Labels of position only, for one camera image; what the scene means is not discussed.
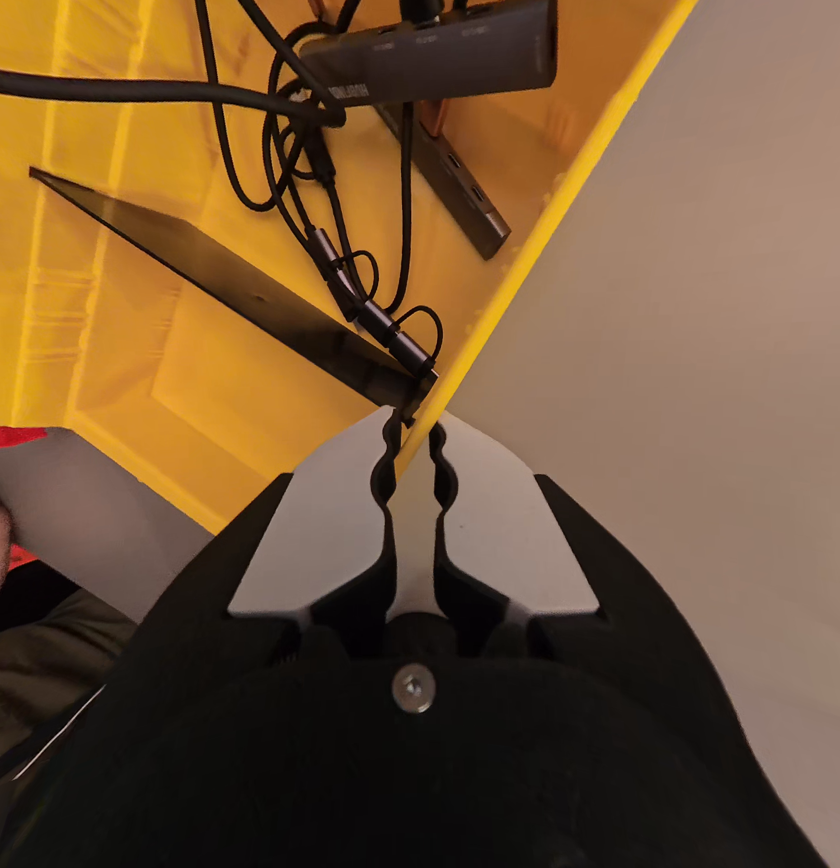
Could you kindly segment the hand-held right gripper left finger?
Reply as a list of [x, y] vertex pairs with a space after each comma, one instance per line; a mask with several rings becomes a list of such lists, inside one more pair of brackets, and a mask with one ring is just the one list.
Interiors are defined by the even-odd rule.
[[228, 612], [334, 630], [353, 656], [379, 648], [396, 591], [389, 501], [399, 412], [384, 406], [295, 469]]

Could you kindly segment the yellow plastic bin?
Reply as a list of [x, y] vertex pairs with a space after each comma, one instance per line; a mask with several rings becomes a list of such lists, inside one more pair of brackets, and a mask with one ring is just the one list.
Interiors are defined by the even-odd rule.
[[[412, 168], [408, 284], [441, 320], [403, 469], [452, 400], [696, 2], [557, 2], [551, 87], [447, 101], [511, 228], [484, 261]], [[207, 529], [375, 404], [29, 176], [178, 217], [345, 324], [277, 208], [231, 189], [210, 105], [0, 93], [0, 426], [63, 427]]]

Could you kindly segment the slim grey usb hub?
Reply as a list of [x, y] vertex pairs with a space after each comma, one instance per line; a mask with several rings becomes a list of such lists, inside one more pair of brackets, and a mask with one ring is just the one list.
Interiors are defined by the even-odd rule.
[[416, 120], [412, 160], [477, 254], [484, 261], [498, 255], [511, 228], [445, 133]]

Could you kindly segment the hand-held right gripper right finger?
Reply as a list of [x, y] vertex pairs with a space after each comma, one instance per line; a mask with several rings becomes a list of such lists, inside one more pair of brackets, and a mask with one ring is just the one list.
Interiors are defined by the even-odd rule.
[[435, 468], [433, 560], [438, 608], [463, 653], [479, 653], [503, 624], [600, 610], [529, 466], [503, 444], [445, 413], [428, 437]]

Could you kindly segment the dark grey usb hub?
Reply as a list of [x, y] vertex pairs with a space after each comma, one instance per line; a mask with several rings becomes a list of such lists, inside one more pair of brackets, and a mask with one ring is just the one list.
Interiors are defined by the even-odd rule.
[[557, 74], [558, 6], [458, 6], [420, 24], [310, 40], [299, 57], [345, 107], [544, 90]]

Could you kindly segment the red plastic bin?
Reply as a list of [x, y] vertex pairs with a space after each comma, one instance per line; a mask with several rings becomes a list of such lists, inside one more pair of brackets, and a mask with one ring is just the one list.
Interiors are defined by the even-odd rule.
[[[0, 450], [33, 443], [47, 437], [46, 428], [14, 428], [0, 426]], [[9, 571], [19, 569], [30, 563], [39, 561], [34, 554], [24, 547], [13, 543], [9, 548]]]

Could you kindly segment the black bin divider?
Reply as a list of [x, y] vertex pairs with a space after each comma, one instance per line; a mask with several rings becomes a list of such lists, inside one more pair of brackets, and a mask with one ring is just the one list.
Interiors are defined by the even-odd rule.
[[432, 355], [372, 299], [352, 288], [323, 230], [312, 233], [343, 324], [202, 230], [178, 217], [30, 167], [30, 177], [376, 406], [406, 427], [436, 383]]

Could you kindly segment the dark olive garment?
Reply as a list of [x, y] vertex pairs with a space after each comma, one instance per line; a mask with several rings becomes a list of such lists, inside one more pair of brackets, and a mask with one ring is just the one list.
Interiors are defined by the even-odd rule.
[[0, 590], [0, 777], [99, 689], [137, 623], [41, 561]]

